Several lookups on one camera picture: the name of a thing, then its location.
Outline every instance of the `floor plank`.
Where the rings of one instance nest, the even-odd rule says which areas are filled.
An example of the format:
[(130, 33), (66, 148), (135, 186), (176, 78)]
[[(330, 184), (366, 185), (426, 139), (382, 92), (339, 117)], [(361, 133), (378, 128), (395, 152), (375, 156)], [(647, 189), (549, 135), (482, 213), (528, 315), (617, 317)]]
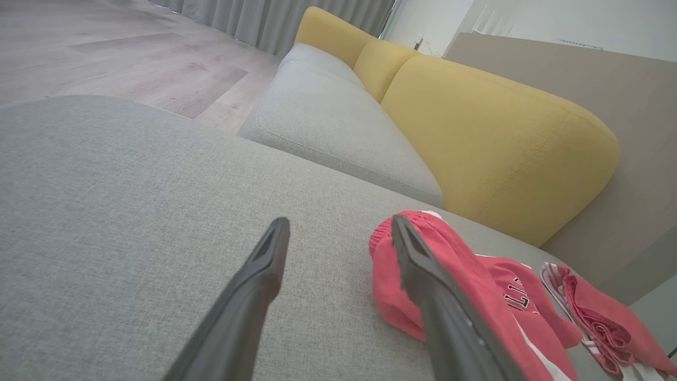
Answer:
[(0, 6), (0, 108), (97, 94), (235, 134), (278, 57), (146, 0)]

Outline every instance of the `gray fabric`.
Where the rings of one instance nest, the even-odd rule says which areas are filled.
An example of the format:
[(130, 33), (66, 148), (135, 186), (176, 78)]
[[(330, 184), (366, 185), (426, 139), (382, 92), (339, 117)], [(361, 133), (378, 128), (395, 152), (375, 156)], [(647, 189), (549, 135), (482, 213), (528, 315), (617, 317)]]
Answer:
[(394, 0), (151, 0), (201, 24), (284, 56), (294, 45), (303, 12), (320, 7), (378, 36)]
[(354, 83), (359, 88), (364, 89), (362, 81), (357, 78), (357, 75), (350, 66), (322, 49), (304, 43), (298, 43), (294, 45), (289, 53), (282, 59), (278, 70), (287, 62), (292, 61), (301, 61), (313, 65), (316, 68), (332, 73), (333, 75), (341, 77), (350, 83)]
[[(130, 102), (0, 111), (0, 379), (159, 380), (269, 222), (291, 221), (255, 380), (431, 380), (371, 297), (367, 242), (433, 209), (477, 253), (548, 254), (357, 178)], [(582, 380), (605, 380), (582, 346)]]
[(279, 69), (239, 134), (443, 206), (436, 179), (378, 102), (305, 62)]

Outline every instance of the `curtain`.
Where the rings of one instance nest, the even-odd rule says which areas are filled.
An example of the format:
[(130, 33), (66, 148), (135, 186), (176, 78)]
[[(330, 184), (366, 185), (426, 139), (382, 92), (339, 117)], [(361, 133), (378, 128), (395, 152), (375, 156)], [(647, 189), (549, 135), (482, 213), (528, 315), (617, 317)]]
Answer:
[(151, 0), (277, 56), (284, 56), (306, 8), (320, 7), (378, 36), (395, 0)]

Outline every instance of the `red clothing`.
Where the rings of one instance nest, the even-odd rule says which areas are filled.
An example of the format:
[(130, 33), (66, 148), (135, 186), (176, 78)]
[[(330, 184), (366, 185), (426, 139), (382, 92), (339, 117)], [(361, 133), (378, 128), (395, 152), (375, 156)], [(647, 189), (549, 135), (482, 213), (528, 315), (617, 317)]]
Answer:
[(628, 307), (560, 264), (545, 263), (541, 276), (570, 319), (584, 327), (584, 344), (610, 373), (635, 362), (677, 376), (677, 365), (661, 350), (647, 327)]
[[(552, 380), (544, 361), (528, 340), (570, 380), (577, 380), (565, 352), (581, 340), (580, 330), (559, 317), (536, 274), (507, 258), (476, 256), (443, 220), (424, 212), (400, 213), (409, 218), (440, 263), (473, 301), (489, 326), (530, 380)], [(390, 324), (425, 340), (418, 308), (400, 287), (391, 219), (372, 234), (372, 292), (381, 315)]]

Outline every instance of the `yellow cushion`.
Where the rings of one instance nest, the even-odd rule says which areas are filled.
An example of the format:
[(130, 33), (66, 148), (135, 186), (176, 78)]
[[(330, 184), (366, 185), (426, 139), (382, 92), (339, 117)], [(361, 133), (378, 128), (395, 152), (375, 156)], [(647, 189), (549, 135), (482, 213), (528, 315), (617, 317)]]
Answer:
[(439, 58), (408, 60), (381, 106), (448, 211), (535, 246), (597, 196), (619, 159), (615, 136), (580, 106)]
[(380, 102), (399, 68), (418, 54), (410, 47), (373, 39), (362, 49), (353, 70), (369, 94)]
[(353, 68), (362, 48), (376, 37), (318, 7), (305, 10), (294, 43), (304, 43), (340, 58)]

